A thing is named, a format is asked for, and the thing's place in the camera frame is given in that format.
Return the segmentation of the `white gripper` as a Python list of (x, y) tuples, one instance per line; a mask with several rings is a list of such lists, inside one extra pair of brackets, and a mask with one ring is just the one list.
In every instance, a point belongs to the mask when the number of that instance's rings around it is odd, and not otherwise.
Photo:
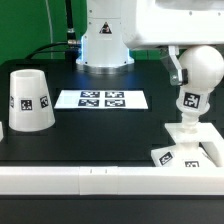
[(129, 49), (168, 46), (161, 61), (170, 84), (188, 83), (178, 46), (224, 44), (224, 0), (122, 0), (122, 38)]

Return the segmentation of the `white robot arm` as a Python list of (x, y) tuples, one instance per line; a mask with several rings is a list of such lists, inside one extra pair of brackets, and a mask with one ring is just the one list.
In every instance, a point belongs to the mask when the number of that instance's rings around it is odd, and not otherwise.
[(114, 74), (131, 50), (164, 49), (173, 85), (187, 82), (177, 55), (197, 45), (224, 45), (224, 0), (86, 0), (87, 30), (79, 69)]

